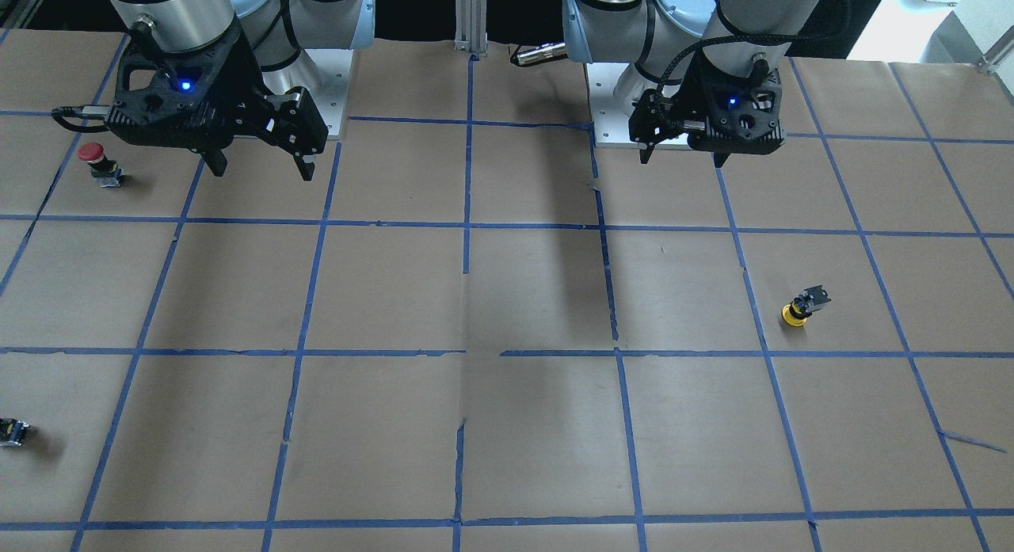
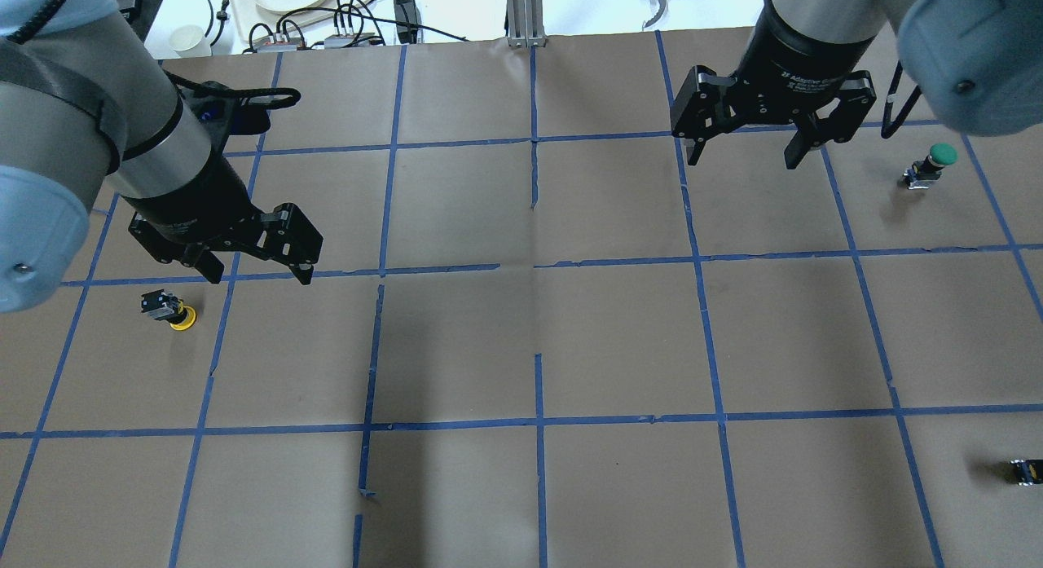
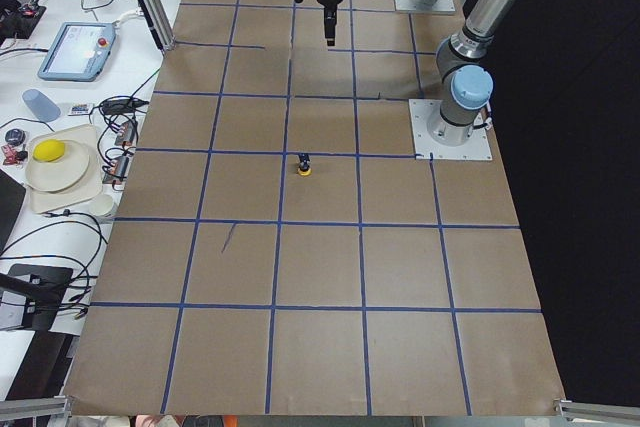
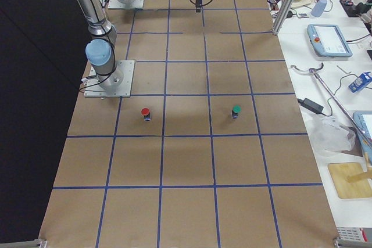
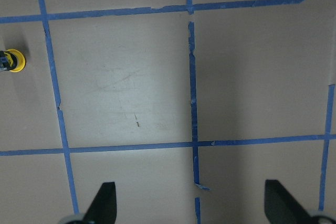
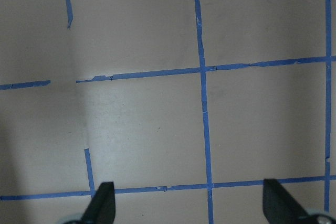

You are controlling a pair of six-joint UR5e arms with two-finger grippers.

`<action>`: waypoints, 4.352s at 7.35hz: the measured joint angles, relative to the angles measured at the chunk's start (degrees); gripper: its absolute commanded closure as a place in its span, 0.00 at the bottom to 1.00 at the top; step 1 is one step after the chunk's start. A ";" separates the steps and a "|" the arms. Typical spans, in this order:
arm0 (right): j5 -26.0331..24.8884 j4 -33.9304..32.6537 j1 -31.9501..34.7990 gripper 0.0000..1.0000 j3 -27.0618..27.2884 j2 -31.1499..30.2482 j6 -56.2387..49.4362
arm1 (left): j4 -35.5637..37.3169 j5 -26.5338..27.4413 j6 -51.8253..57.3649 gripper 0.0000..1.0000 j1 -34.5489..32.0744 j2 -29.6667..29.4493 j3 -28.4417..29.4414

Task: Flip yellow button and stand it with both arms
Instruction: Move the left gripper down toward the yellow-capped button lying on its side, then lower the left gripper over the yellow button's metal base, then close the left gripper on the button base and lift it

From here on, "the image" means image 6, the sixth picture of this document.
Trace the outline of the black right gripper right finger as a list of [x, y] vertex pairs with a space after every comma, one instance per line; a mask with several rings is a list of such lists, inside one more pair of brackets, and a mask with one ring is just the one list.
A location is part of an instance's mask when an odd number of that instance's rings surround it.
[[309, 218], [306, 210], [276, 179], [264, 179], [263, 214], [268, 223], [300, 223]]

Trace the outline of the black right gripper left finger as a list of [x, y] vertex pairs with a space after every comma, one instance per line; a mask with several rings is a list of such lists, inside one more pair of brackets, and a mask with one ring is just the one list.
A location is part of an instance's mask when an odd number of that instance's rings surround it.
[[116, 216], [116, 200], [113, 182], [100, 184], [80, 223], [113, 224]]

